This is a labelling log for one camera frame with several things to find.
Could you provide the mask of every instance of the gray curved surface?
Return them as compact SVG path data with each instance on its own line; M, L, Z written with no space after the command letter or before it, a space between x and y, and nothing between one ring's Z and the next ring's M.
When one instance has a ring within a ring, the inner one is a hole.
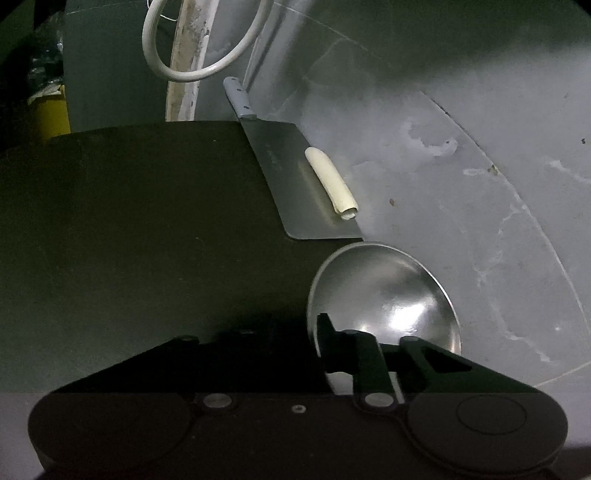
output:
M569 1L282 0L245 75L261 117L331 156L364 239L442 283L463 355L569 404L574 444L591 444L590 78Z

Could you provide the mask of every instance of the cleaver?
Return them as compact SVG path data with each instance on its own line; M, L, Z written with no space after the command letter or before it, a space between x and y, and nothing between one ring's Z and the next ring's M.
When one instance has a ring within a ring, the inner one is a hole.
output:
M298 240L361 238L354 218L357 204L330 159L310 148L296 125L258 119L236 77L225 78L223 85L287 235Z

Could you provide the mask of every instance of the stainless steel bowl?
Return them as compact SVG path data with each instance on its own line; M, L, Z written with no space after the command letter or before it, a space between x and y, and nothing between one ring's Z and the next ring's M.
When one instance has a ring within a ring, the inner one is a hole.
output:
M328 313L336 330L373 334L398 344L418 336L460 353L456 312L437 280L410 255L388 245L360 242L337 250L322 264L308 297L308 329Z

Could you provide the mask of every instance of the white pipe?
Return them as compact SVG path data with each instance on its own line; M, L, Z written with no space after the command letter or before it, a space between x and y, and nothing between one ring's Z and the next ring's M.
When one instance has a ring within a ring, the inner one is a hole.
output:
M177 72L162 63L158 51L156 50L156 29L158 27L158 20L160 20L160 14L162 13L166 2L167 0L154 0L150 5L148 14L144 20L142 48L144 49L144 57L148 62L150 69L152 69L152 71L159 77L171 82L196 82L197 80L207 78L226 68L242 55L254 39L256 39L265 26L265 22L267 21L269 13L271 12L271 7L273 6L273 0L261 0L255 18L244 35L244 38L238 42L238 45L236 45L224 58L210 66L194 70L193 72Z

